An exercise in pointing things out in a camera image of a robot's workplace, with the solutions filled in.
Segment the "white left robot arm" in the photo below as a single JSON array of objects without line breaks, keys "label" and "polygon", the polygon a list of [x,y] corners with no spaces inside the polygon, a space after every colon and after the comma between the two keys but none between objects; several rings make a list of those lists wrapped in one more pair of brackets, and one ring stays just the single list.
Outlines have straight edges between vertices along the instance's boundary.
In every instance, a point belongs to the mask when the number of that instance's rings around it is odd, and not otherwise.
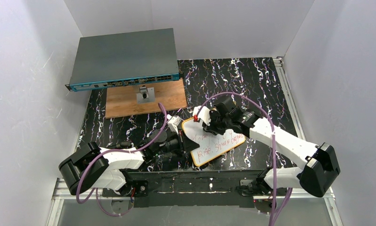
[{"label": "white left robot arm", "polygon": [[[58,169],[71,195],[76,195],[78,190],[83,193],[90,188],[103,188],[125,196],[139,187],[127,170],[147,167],[160,154],[182,156],[199,147],[200,145],[189,139],[181,129],[176,132],[158,129],[136,147],[128,141],[107,148],[89,142],[63,160]],[[92,167],[79,189],[78,184],[89,164],[92,164]]]}]

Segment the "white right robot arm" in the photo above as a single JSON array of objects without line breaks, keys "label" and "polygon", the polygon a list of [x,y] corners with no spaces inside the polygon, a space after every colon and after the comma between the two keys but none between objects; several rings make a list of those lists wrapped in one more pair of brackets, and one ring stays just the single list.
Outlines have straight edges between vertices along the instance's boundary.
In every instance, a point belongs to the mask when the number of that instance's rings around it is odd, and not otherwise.
[{"label": "white right robot arm", "polygon": [[292,160],[296,167],[273,169],[267,167],[256,179],[237,186],[242,195],[270,194],[278,188],[301,188],[315,197],[323,197],[340,174],[335,149],[328,143],[317,145],[300,139],[274,125],[265,115],[237,106],[232,93],[214,104],[194,108],[195,121],[203,130],[223,135],[231,129],[235,133],[259,141]]}]

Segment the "yellow-framed whiteboard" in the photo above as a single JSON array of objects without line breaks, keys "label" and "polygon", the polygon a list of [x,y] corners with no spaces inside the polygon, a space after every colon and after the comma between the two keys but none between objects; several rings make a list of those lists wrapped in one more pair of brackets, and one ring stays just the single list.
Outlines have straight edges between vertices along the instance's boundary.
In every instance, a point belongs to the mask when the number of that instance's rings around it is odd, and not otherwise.
[{"label": "yellow-framed whiteboard", "polygon": [[194,165],[200,167],[222,154],[243,144],[246,137],[228,129],[223,135],[213,135],[203,130],[202,124],[194,122],[193,118],[187,119],[181,124],[185,135],[199,145],[191,151]]}]

